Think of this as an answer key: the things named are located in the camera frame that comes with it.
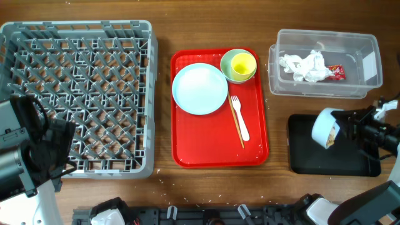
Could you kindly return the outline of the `red snack wrapper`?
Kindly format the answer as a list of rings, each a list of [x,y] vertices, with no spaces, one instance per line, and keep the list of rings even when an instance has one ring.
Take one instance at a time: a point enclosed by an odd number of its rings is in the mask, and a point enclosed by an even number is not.
[[[332,72],[332,74],[327,77],[327,80],[340,81],[346,79],[346,74],[341,64],[328,66],[327,68]]]

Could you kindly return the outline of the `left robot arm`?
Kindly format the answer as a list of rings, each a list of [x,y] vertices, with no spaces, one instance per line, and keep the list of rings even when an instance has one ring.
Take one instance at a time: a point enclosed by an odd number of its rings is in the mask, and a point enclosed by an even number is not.
[[[1,101],[1,224],[62,224],[55,194],[77,169],[68,158],[75,130],[36,98]]]

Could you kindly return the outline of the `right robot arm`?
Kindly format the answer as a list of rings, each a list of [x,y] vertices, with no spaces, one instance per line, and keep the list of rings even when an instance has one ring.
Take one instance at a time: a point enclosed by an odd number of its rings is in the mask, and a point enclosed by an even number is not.
[[[326,108],[319,115],[289,117],[288,141],[291,169],[298,174],[377,176],[379,150],[399,157],[399,127],[384,122],[386,111],[397,101],[345,111]],[[291,218],[304,224],[379,224],[390,216],[399,224],[399,163],[389,178],[368,191],[334,204],[319,194],[306,194],[294,206]]]

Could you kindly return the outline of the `small light blue bowl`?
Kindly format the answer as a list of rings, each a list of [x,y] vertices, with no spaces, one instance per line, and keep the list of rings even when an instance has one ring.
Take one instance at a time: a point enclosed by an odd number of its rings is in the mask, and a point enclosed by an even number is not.
[[[312,139],[315,142],[317,142],[320,146],[322,146],[324,149],[326,149],[326,141],[328,139],[332,127],[336,128],[337,135],[340,131],[339,125],[336,123],[336,120],[331,115],[331,112],[335,110],[340,110],[340,109],[334,109],[334,108],[323,109],[316,118],[315,123],[312,127],[312,133],[311,133]]]

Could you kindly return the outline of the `white napkin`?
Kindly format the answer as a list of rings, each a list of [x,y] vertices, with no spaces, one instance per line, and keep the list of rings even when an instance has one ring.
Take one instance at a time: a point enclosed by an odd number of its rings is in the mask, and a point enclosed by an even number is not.
[[[304,81],[306,68],[304,67],[304,59],[297,55],[285,54],[279,58],[279,64],[284,68],[285,73],[293,73],[295,81]]]

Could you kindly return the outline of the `white tissue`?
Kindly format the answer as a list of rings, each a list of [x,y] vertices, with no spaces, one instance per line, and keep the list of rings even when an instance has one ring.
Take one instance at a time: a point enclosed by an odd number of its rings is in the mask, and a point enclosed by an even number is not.
[[[316,83],[332,75],[333,73],[325,66],[321,52],[312,50],[310,55],[296,64],[293,78],[295,81]]]

